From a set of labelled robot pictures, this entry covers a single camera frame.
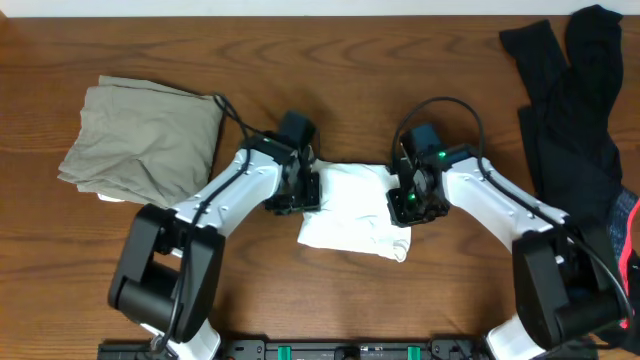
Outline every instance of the black bracket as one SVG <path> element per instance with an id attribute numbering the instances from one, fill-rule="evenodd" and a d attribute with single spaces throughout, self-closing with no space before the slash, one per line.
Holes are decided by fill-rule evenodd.
<path id="1" fill-rule="evenodd" d="M 276 215 L 320 210 L 320 176 L 311 172 L 311 139 L 315 131 L 307 117 L 289 111 L 278 132 L 268 133 L 271 141 L 261 144 L 261 151 L 266 154 L 270 146 L 286 148 L 289 154 L 282 157 L 282 181 L 276 194 L 264 201 L 266 210 Z"/>
<path id="2" fill-rule="evenodd" d="M 171 209 L 148 204 L 138 212 L 109 289 L 111 307 L 133 322 L 159 330 L 168 328 L 178 271 L 154 261 L 154 256 L 182 249 L 188 226 L 176 219 Z M 184 275 L 181 311 L 172 334 L 177 342 L 189 341 L 211 312 L 224 244 L 224 236 L 215 228 L 196 228 Z"/>
<path id="3" fill-rule="evenodd" d="M 609 270 L 618 274 L 604 226 L 595 219 L 563 229 L 528 232 L 513 242 L 516 308 L 536 344 L 552 349 L 607 326 L 618 326 L 620 301 L 604 272 L 575 245 L 567 231 L 594 249 Z M 558 255 L 562 262 L 558 264 Z"/>

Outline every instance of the table surface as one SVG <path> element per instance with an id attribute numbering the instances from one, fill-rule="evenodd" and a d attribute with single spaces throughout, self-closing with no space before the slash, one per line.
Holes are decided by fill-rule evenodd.
<path id="1" fill-rule="evenodd" d="M 498 31 L 541 17 L 9 19 L 0 23 L 0 357 L 91 359 L 103 339 L 140 339 L 107 289 L 135 204 L 58 179 L 101 74 L 228 95 L 245 121 L 308 114 L 321 157 L 387 163 L 419 101 L 455 96 L 485 121 L 488 157 L 532 191 L 516 110 L 528 103 Z M 563 42 L 567 17 L 551 19 Z M 640 18 L 623 20 L 625 77 L 611 115 L 624 184 L 640 192 Z M 477 142 L 472 118 L 434 105 L 413 122 Z M 214 173 L 240 141 L 227 126 Z M 214 311 L 223 332 L 286 339 L 481 334 L 514 313 L 508 251 L 472 217 L 412 229 L 399 264 L 296 243 L 301 216 L 253 211 L 227 244 Z M 606 359 L 628 359 L 620 351 Z"/>

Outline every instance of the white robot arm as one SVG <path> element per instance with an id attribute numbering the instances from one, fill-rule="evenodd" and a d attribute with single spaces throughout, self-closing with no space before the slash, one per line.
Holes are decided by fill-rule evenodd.
<path id="1" fill-rule="evenodd" d="M 278 133 L 256 135 L 236 153 L 231 165 L 198 194 L 172 209 L 147 205 L 136 216 L 110 288 L 109 304 L 149 330 L 158 342 L 170 328 L 172 308 L 179 301 L 180 311 L 166 349 L 153 356 L 180 360 L 212 360 L 216 356 L 220 336 L 207 317 L 225 239 L 261 203 L 277 214 L 319 208 L 320 184 L 317 174 L 310 173 L 312 135 L 313 126 L 307 119 L 288 114 Z M 453 205 L 475 217 L 512 252 L 518 315 L 486 336 L 486 352 L 491 357 L 529 360 L 622 318 L 619 299 L 606 277 L 589 263 L 585 272 L 584 259 L 572 251 L 564 233 L 487 181 L 471 148 L 444 148 L 430 125 L 403 135 L 402 146 L 406 157 L 395 169 L 401 186 L 387 194 L 392 220 L 397 225 L 433 221 L 446 215 Z M 250 161 L 245 164 L 248 155 Z M 482 161 L 492 179 L 511 194 L 556 224 L 577 229 L 600 256 L 613 258 L 610 246 L 607 252 L 607 244 L 598 243 L 602 234 L 581 224 L 567 224 L 565 212 L 540 203 L 497 173 L 488 160 Z M 219 191 L 234 176 L 237 179 Z M 203 199 L 214 193 L 212 200 L 203 205 Z M 194 238 L 186 241 L 184 234 L 194 225 L 200 206 L 206 209 L 195 224 Z M 184 273 L 153 261 L 154 253 L 182 256 L 185 247 L 190 247 L 192 255 Z M 576 277 L 593 285 L 578 299 L 567 280 Z M 178 281 L 184 281 L 180 297 Z"/>

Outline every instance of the white towel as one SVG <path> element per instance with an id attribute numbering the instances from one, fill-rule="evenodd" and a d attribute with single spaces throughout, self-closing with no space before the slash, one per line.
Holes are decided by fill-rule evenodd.
<path id="1" fill-rule="evenodd" d="M 391 224 L 386 193 L 398 187 L 384 165 L 314 163 L 321 209 L 304 213 L 298 242 L 314 248 L 377 254 L 403 262 L 411 228 Z"/>

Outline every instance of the black cable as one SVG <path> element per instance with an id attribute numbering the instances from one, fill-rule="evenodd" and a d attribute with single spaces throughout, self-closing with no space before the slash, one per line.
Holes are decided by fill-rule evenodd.
<path id="1" fill-rule="evenodd" d="M 606 345 L 606 346 L 598 346 L 597 348 L 598 349 L 614 349 L 614 348 L 620 347 L 621 345 L 626 344 L 627 342 L 631 341 L 633 339 L 634 334 L 635 334 L 635 331 L 634 331 L 635 330 L 635 321 L 634 321 L 634 318 L 633 318 L 633 315 L 634 315 L 633 314 L 633 307 L 631 306 L 631 302 L 629 301 L 629 298 L 627 297 L 627 294 L 626 294 L 626 292 L 624 290 L 624 287 L 622 287 L 622 285 L 620 284 L 620 282 L 618 281 L 616 276 L 611 272 L 611 270 L 609 270 L 609 268 L 606 266 L 604 261 L 602 261 L 600 256 L 598 256 L 598 254 L 596 254 L 596 252 L 593 250 L 593 248 L 591 248 L 591 246 L 589 246 L 588 244 L 580 241 L 571 232 L 565 231 L 565 229 L 562 227 L 562 225 L 560 225 L 555 220 L 553 220 L 552 218 L 550 218 L 549 216 L 544 214 L 542 211 L 540 211 L 540 209 L 538 207 L 534 207 L 534 206 L 530 205 L 526 201 L 524 201 L 521 198 L 519 198 L 517 195 L 511 193 L 509 190 L 504 188 L 484 168 L 484 165 L 482 164 L 482 156 L 484 154 L 484 147 L 485 147 L 484 126 L 483 126 L 483 123 L 482 123 L 482 119 L 480 119 L 480 116 L 478 115 L 478 113 L 469 104 L 465 103 L 462 100 L 453 98 L 453 97 L 439 96 L 439 97 L 434 97 L 434 98 L 431 98 L 431 99 L 424 100 L 421 103 L 419 103 L 415 108 L 413 108 L 413 110 L 411 110 L 407 114 L 407 116 L 405 116 L 405 118 L 402 120 L 402 122 L 398 126 L 398 129 L 396 130 L 396 133 L 395 133 L 395 135 L 393 137 L 393 144 L 392 144 L 392 149 L 391 149 L 391 161 L 392 161 L 392 166 L 394 167 L 394 169 L 397 169 L 397 163 L 398 163 L 397 154 L 396 154 L 396 147 L 397 147 L 397 142 L 398 142 L 398 137 L 399 137 L 399 134 L 400 134 L 400 130 L 415 115 L 415 113 L 417 113 L 420 109 L 422 109 L 426 105 L 431 104 L 431 103 L 436 102 L 436 101 L 454 102 L 454 103 L 459 104 L 462 107 L 466 108 L 471 113 L 471 115 L 473 115 L 474 119 L 476 120 L 476 123 L 478 124 L 478 132 L 479 132 L 478 169 L 480 170 L 480 173 L 482 174 L 482 176 L 491 185 L 493 185 L 496 189 L 498 189 L 498 191 L 500 191 L 505 196 L 507 196 L 508 198 L 513 200 L 518 205 L 520 205 L 523 208 L 525 208 L 531 214 L 533 214 L 534 216 L 537 216 L 540 219 L 544 220 L 545 222 L 549 223 L 554 228 L 559 229 L 562 232 L 566 233 L 567 237 L 571 240 L 571 242 L 575 246 L 577 246 L 580 250 L 582 250 L 585 254 L 587 254 L 591 259 L 593 259 L 594 262 L 598 265 L 598 267 L 600 267 L 600 269 L 605 273 L 607 278 L 609 278 L 609 280 L 611 281 L 611 284 L 613 285 L 614 290 L 616 291 L 616 293 L 618 295 L 617 298 L 618 298 L 619 301 L 622 300 L 622 303 L 623 303 L 622 305 L 623 305 L 623 307 L 625 309 L 625 313 L 626 313 L 627 321 L 628 321 L 628 327 L 626 329 L 627 336 L 620 344 L 613 344 L 613 345 L 609 344 L 609 345 Z"/>
<path id="2" fill-rule="evenodd" d="M 418 112 L 420 111 L 423 107 L 437 102 L 437 101 L 450 101 L 450 102 L 454 102 L 456 104 L 462 105 L 464 107 L 466 107 L 467 109 L 473 111 L 473 109 L 471 109 L 471 107 L 469 105 L 467 105 L 466 103 L 464 103 L 462 100 L 456 99 L 454 97 L 450 97 L 450 96 L 437 96 L 437 97 L 433 97 L 431 99 L 427 99 L 422 101 L 421 103 L 419 103 L 418 105 L 416 105 L 416 107 L 413 108 L 413 110 L 409 111 L 409 113 L 404 117 L 404 119 L 402 119 L 402 121 L 400 122 L 400 125 L 398 125 L 398 128 L 396 129 L 396 133 L 393 135 L 393 143 L 391 144 L 391 167 L 392 169 L 397 169 L 398 168 L 398 154 L 396 152 L 396 148 L 398 146 L 398 138 L 400 137 L 400 130 L 402 130 L 402 128 L 407 124 L 407 122 L 409 122 L 409 120 L 411 120 L 411 118 Z"/>
<path id="3" fill-rule="evenodd" d="M 162 335 L 160 339 L 152 341 L 151 350 L 154 353 L 160 353 L 166 348 L 167 343 L 169 342 L 169 339 L 171 338 L 173 332 L 176 329 L 176 326 L 178 325 L 178 316 L 180 315 L 180 311 L 182 311 L 180 303 L 182 301 L 182 292 L 184 290 L 185 274 L 187 271 L 187 265 L 189 263 L 189 256 L 190 256 L 190 250 L 191 250 L 190 245 L 191 245 L 191 241 L 193 241 L 193 238 L 195 237 L 195 232 L 198 226 L 198 222 L 200 221 L 200 217 L 202 217 L 202 214 L 207 210 L 207 208 L 209 207 L 209 204 L 211 203 L 211 201 L 213 201 L 213 199 L 216 196 L 218 196 L 222 191 L 224 191 L 224 189 L 226 189 L 236 179 L 242 176 L 242 174 L 244 174 L 245 171 L 247 171 L 247 169 L 249 168 L 249 163 L 251 161 L 251 147 L 248 144 L 248 140 L 249 140 L 248 130 L 253 130 L 254 132 L 260 133 L 260 131 L 248 126 L 242 121 L 242 119 L 240 119 L 240 116 L 238 116 L 238 113 L 236 112 L 235 108 L 233 107 L 233 105 L 231 105 L 231 102 L 229 102 L 229 100 L 224 95 L 215 94 L 214 101 L 222 111 L 221 123 L 224 122 L 227 117 L 229 117 L 232 120 L 234 120 L 236 123 L 238 123 L 238 125 L 240 126 L 240 130 L 242 130 L 242 135 L 244 137 L 244 142 L 246 146 L 245 150 L 247 152 L 247 156 L 244 160 L 244 163 L 242 164 L 240 169 L 236 171 L 235 174 L 233 174 L 229 179 L 227 179 L 227 181 L 225 181 L 222 185 L 220 185 L 220 187 L 218 187 L 209 196 L 207 196 L 203 201 L 200 202 L 200 204 L 198 205 L 198 210 L 196 210 L 196 213 L 193 216 L 193 220 L 189 224 L 189 229 L 187 230 L 187 235 L 185 238 L 184 247 L 182 251 L 182 258 L 180 259 L 180 273 L 178 274 L 178 279 L 176 280 L 176 288 L 177 288 L 176 297 L 173 300 L 173 306 L 171 308 L 171 316 L 169 317 L 169 326 L 167 331 Z"/>

